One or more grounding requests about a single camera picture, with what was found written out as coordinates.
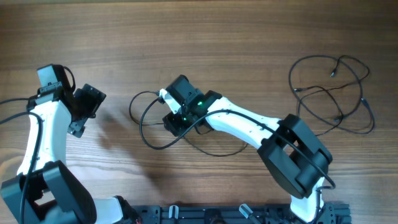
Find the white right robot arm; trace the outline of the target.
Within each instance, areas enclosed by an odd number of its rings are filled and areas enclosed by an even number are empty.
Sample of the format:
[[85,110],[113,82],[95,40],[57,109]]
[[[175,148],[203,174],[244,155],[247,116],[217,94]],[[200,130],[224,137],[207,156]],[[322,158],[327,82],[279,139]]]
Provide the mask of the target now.
[[274,180],[291,196],[290,210],[303,222],[317,223],[324,206],[322,190],[333,158],[298,116],[270,118],[245,110],[215,92],[202,93],[184,75],[159,91],[170,113],[164,127],[182,138],[205,125],[237,137],[257,150]]

